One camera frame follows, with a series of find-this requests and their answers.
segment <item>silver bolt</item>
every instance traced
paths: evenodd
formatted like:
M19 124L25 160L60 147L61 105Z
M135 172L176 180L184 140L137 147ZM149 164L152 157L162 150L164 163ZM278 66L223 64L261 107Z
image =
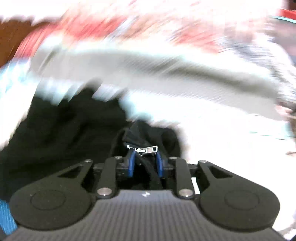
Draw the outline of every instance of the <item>silver bolt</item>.
M193 195L193 191L190 189L184 188L179 191L179 195L182 197L190 197Z
M112 193L112 190L110 188L100 188L97 193L101 196L108 196Z

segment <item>white logo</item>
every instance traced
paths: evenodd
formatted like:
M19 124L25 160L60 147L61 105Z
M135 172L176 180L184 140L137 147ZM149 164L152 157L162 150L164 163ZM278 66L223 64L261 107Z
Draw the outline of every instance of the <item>white logo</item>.
M143 197L148 197L148 196L150 196L150 193L145 191L145 193L143 193L142 196Z

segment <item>black garment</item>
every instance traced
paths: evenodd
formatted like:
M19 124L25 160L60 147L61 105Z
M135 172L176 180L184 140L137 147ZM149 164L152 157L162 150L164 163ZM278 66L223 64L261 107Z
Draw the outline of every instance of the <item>black garment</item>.
M0 199L84 159L105 161L126 114L117 99L98 101L93 94L84 89L58 106L33 97L27 118L0 152Z
M181 155L173 130L140 120L129 123L117 99L97 101L93 94L84 89L58 106L33 98L27 118L0 152L0 199L8 201L23 186L85 159L103 163L107 157L125 156L124 142L134 147L157 145L167 157ZM155 158L137 158L134 178L121 185L119 188L162 189Z

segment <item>metal screw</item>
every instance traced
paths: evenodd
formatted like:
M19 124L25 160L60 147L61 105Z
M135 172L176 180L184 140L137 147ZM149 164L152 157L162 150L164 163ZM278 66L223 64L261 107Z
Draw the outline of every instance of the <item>metal screw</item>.
M100 188L97 193L101 196L108 196L112 193L112 190L110 188Z
M190 189L184 188L179 191L179 195L182 197L190 197L193 195L193 191Z

